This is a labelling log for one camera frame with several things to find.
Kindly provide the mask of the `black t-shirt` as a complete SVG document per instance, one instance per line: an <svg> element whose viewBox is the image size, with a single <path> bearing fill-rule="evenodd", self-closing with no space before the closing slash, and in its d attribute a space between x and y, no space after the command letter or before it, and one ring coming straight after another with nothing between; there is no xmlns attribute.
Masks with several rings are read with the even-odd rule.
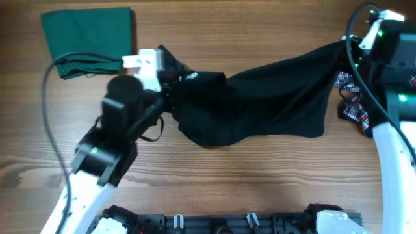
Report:
<svg viewBox="0 0 416 234"><path fill-rule="evenodd" d="M170 79L167 111L178 129L200 146L228 146L258 135L324 134L328 98L340 72L343 41L226 77L196 71L163 45Z"/></svg>

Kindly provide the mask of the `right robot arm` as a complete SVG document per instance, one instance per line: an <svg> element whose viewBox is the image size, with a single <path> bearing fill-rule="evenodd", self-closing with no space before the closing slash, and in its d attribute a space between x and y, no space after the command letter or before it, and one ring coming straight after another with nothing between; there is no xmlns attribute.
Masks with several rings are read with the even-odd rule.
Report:
<svg viewBox="0 0 416 234"><path fill-rule="evenodd" d="M379 19L360 48L359 71L390 119L373 124L380 160L383 233L415 232L415 26Z"/></svg>

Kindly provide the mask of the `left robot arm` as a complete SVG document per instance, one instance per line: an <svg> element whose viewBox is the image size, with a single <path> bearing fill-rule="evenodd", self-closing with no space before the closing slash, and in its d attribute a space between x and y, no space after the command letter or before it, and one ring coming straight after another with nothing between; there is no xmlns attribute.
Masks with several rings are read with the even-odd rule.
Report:
<svg viewBox="0 0 416 234"><path fill-rule="evenodd" d="M161 121L164 97L136 77L107 85L102 114L75 148L72 172L42 233L86 233L137 157L136 141Z"/></svg>

